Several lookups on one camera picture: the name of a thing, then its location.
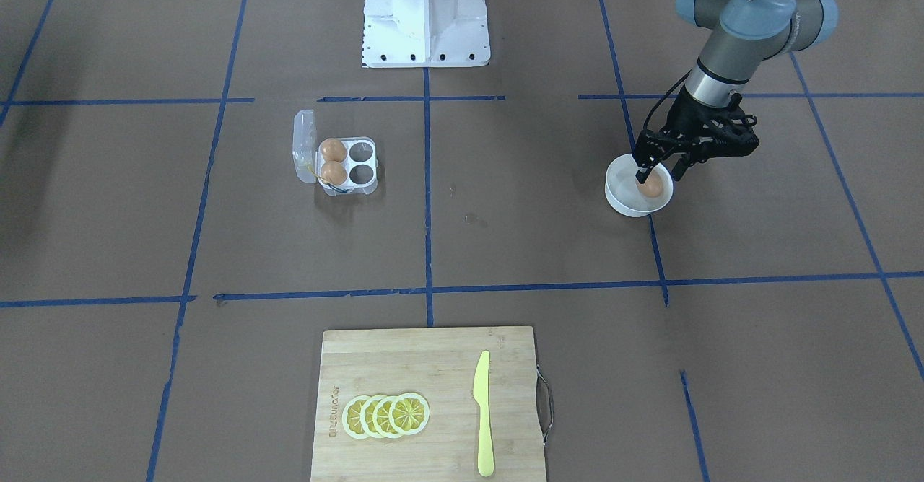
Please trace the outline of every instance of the robotic arm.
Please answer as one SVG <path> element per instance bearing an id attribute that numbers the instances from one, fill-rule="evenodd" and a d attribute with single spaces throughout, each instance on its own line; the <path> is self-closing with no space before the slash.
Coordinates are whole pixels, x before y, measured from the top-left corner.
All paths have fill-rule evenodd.
<path id="1" fill-rule="evenodd" d="M 712 30 L 696 66 L 649 113 L 632 157 L 636 178 L 672 154 L 674 180 L 712 157 L 748 156 L 759 144 L 757 118 L 740 107 L 741 91 L 760 62 L 825 41 L 837 25 L 834 0 L 676 0 L 690 24 Z M 683 83 L 660 131 L 648 129 L 651 114 Z"/>

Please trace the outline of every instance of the cutting board handle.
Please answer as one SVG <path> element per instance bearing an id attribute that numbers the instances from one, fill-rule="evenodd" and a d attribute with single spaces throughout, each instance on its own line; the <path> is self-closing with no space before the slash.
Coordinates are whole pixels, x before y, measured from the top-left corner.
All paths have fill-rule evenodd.
<path id="1" fill-rule="evenodd" d="M 552 425 L 555 423 L 555 402 L 552 400 L 552 387 L 549 386 L 549 381 L 545 380 L 545 376 L 542 374 L 542 369 L 539 367 L 539 364 L 536 364 L 536 403 L 539 403 L 540 398 L 540 387 L 542 391 L 545 392 L 545 402 L 546 402 L 546 416 L 548 416 L 549 423 L 545 426 L 542 426 L 542 412 L 537 409 L 539 414 L 539 429 L 542 430 L 542 446 L 545 446 L 549 443 L 549 432 L 552 431 Z"/>

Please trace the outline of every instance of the knife handle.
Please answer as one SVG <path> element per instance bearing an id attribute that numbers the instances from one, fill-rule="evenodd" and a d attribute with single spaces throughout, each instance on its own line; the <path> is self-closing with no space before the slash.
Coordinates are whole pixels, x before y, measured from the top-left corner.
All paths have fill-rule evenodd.
<path id="1" fill-rule="evenodd" d="M 481 407 L 481 422 L 478 426 L 478 473 L 481 476 L 494 475 L 494 442 L 491 440 L 491 414 L 488 406 Z"/>

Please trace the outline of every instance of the white stand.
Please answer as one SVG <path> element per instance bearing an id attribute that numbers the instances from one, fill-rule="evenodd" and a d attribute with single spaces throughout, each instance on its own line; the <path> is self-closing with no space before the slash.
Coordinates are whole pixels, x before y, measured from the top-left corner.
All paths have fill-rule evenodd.
<path id="1" fill-rule="evenodd" d="M 365 67 L 478 67 L 491 61 L 484 0 L 366 0 Z"/>

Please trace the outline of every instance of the plastic egg carton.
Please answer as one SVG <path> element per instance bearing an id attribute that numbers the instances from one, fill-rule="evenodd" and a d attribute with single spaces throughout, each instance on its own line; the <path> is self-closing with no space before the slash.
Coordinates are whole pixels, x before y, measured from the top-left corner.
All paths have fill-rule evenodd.
<path id="1" fill-rule="evenodd" d="M 355 193 L 369 195 L 379 186 L 379 159 L 375 142 L 367 137 L 334 138 L 346 147 L 346 159 L 342 164 L 346 169 L 346 182 L 339 185 L 319 180 L 315 173 L 327 161 L 321 156 L 318 133 L 314 124 L 314 111 L 303 110 L 295 116 L 292 133 L 292 160 L 298 179 L 304 183 L 320 183 L 328 196 L 349 196 Z"/>

